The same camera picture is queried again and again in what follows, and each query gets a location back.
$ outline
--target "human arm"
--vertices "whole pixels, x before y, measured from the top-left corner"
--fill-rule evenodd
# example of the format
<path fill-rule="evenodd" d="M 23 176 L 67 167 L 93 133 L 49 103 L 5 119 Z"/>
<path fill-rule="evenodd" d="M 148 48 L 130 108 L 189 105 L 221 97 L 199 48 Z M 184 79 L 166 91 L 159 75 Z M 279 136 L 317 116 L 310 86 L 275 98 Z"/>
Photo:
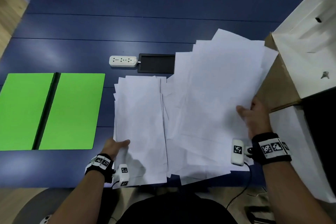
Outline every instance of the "human arm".
<path fill-rule="evenodd" d="M 106 141 L 101 153 L 115 159 L 119 150 L 130 141 Z M 105 177 L 96 170 L 89 171 L 49 220 L 49 224 L 95 224 L 98 219 Z"/>
<path fill-rule="evenodd" d="M 250 139 L 258 134 L 272 132 L 268 111 L 258 99 L 253 99 L 250 110 L 242 106 L 237 106 L 236 109 L 246 122 Z M 278 224 L 333 223 L 290 162 L 269 163 L 263 165 L 263 171 Z"/>

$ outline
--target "wrist strap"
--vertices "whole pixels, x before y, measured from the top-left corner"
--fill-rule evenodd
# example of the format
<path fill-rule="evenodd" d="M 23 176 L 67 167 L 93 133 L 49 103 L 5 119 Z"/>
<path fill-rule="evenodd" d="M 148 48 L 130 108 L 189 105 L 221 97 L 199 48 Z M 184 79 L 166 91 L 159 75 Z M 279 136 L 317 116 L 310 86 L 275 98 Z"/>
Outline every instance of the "wrist strap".
<path fill-rule="evenodd" d="M 93 157 L 85 168 L 85 174 L 91 170 L 101 172 L 105 177 L 106 183 L 112 183 L 112 170 L 113 161 L 107 154 L 101 153 Z"/>
<path fill-rule="evenodd" d="M 261 165 L 292 161 L 287 144 L 282 142 L 276 133 L 268 132 L 254 136 L 252 147 L 252 159 Z"/>

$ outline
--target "green folder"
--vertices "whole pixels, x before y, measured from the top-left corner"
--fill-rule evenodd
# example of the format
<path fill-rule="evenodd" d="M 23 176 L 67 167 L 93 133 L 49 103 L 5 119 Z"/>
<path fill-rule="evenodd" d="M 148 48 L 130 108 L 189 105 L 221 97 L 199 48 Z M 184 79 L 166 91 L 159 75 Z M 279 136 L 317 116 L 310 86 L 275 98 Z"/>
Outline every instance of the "green folder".
<path fill-rule="evenodd" d="M 53 73 L 10 73 L 0 92 L 0 150 L 31 150 Z"/>
<path fill-rule="evenodd" d="M 93 148 L 104 78 L 61 73 L 39 150 Z"/>

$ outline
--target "electrical outlet socket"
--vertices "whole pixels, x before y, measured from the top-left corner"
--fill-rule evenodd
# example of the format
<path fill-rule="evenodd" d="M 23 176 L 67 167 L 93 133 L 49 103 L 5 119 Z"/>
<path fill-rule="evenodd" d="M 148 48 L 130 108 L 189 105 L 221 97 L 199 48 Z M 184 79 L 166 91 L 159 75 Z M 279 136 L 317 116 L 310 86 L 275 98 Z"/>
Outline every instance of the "electrical outlet socket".
<path fill-rule="evenodd" d="M 138 59 L 135 56 L 111 56 L 109 64 L 111 67 L 135 67 Z"/>

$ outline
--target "white box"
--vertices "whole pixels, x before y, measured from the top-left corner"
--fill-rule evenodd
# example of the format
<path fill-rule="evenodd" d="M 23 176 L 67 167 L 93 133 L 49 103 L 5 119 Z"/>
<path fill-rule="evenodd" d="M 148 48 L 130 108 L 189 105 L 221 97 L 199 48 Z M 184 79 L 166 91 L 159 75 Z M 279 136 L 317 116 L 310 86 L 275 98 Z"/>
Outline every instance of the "white box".
<path fill-rule="evenodd" d="M 303 0 L 272 36 L 301 99 L 336 86 L 336 0 Z"/>

